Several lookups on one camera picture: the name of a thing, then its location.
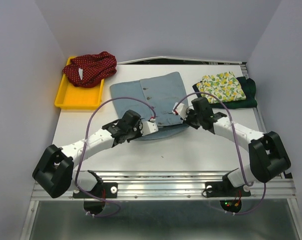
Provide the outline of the light blue denim skirt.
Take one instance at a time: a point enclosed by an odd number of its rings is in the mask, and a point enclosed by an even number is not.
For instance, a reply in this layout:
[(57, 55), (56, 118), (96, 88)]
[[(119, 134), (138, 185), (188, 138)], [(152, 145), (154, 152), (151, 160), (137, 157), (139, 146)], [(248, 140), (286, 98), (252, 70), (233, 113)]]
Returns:
[(172, 112), (175, 104), (186, 96), (184, 83), (178, 72), (113, 84), (110, 86), (110, 94), (111, 98), (122, 98), (113, 101), (118, 117), (122, 117), (127, 110), (133, 110), (145, 119), (153, 116), (153, 111), (146, 105), (135, 100), (125, 99), (126, 97), (142, 100), (155, 109), (159, 131), (139, 138), (140, 141), (168, 138), (189, 128), (188, 125), (182, 123), (180, 117)]

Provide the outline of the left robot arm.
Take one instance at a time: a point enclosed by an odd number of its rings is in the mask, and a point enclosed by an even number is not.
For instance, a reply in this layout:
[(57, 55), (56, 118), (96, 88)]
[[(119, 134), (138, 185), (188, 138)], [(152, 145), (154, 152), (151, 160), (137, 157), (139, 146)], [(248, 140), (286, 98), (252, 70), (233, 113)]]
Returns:
[(138, 113), (128, 110), (122, 118), (102, 126), (82, 140), (63, 147), (50, 145), (44, 150), (32, 177), (52, 198), (58, 198), (69, 189), (74, 169), (79, 168), (85, 159), (142, 137), (146, 125)]

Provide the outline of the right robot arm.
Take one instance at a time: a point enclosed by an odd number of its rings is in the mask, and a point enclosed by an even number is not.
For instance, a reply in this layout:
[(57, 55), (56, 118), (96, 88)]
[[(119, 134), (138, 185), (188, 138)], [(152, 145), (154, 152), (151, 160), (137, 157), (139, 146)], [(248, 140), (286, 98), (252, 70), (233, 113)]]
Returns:
[(281, 141), (275, 132), (258, 132), (234, 122), (231, 116), (213, 112), (207, 98), (200, 97), (192, 101), (193, 108), (185, 105), (177, 107), (183, 123), (194, 128), (203, 128), (235, 143), (249, 154), (249, 164), (241, 164), (238, 169), (223, 176), (222, 181), (212, 184), (211, 191), (222, 191), (232, 195), (239, 187), (259, 181), (267, 183), (291, 167), (291, 162)]

